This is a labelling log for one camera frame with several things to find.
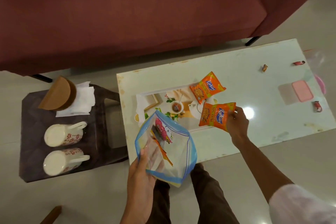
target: dark pants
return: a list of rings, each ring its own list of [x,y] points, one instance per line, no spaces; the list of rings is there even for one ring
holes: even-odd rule
[[[198,224],[239,224],[225,200],[219,183],[201,165],[191,171],[191,181],[199,205]],[[157,180],[153,194],[153,208],[147,224],[171,223],[169,218],[169,189],[166,182]]]

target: floor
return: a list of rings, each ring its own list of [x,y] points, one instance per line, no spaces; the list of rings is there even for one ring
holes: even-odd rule
[[[327,86],[326,98],[336,111],[336,2],[309,0],[270,35],[254,45],[297,38],[303,50],[317,49],[324,62],[314,68]],[[243,48],[234,41],[212,48],[191,48],[166,52],[170,57],[141,64],[100,70],[64,70],[61,74],[75,83],[92,83],[117,90],[116,73]],[[119,223],[126,203],[128,162],[91,171],[24,183],[18,176],[21,100],[29,92],[50,85],[30,77],[0,72],[0,216],[2,223],[39,223],[56,205],[64,211],[55,223]],[[261,150],[295,183],[336,205],[336,130],[266,146]],[[240,154],[207,161],[205,169],[217,179],[241,224],[270,224],[268,206]],[[191,180],[172,188],[172,223],[197,223],[199,209]]]

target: hand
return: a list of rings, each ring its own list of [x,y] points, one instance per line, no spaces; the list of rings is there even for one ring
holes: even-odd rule
[[[247,137],[249,120],[246,119],[244,111],[241,107],[236,106],[236,111],[237,113],[229,110],[226,128],[232,138],[233,144],[239,148],[242,143],[249,141]]]
[[[155,178],[146,173],[148,147],[131,164],[127,179],[127,203],[120,224],[145,224],[152,211]]]

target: black metal leg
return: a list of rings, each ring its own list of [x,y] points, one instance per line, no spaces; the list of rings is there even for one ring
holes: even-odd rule
[[[256,40],[258,40],[259,38],[261,38],[261,36],[254,36],[252,37],[246,44],[245,46],[250,46],[251,44],[253,44]]]
[[[43,82],[49,82],[49,83],[53,82],[53,80],[50,79],[49,77],[46,77],[46,76],[40,75],[40,74],[33,74],[33,75],[30,75],[30,77],[38,79],[38,80],[43,81]]]

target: white sleeve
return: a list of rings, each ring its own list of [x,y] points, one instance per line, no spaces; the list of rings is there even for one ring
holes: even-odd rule
[[[273,194],[269,214],[273,224],[336,223],[336,207],[296,184],[285,185]]]

